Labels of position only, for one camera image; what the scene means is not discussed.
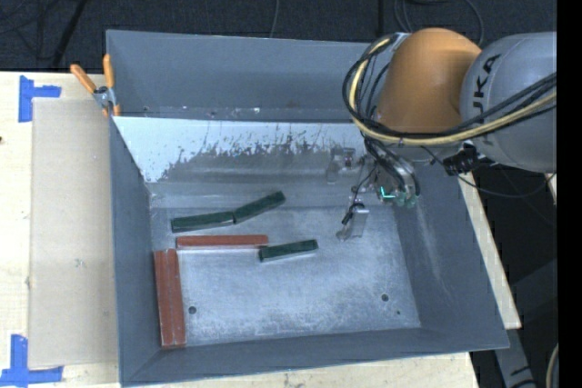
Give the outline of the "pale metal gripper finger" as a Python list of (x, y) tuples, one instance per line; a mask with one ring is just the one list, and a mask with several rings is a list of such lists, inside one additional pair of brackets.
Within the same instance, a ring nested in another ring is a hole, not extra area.
[(365, 230), (369, 210), (363, 204), (350, 206), (341, 221), (341, 228), (336, 232), (340, 242), (361, 237)]
[(329, 184), (339, 179), (342, 171), (353, 168), (356, 149), (351, 147), (334, 147), (330, 151), (330, 160), (326, 168), (326, 181)]

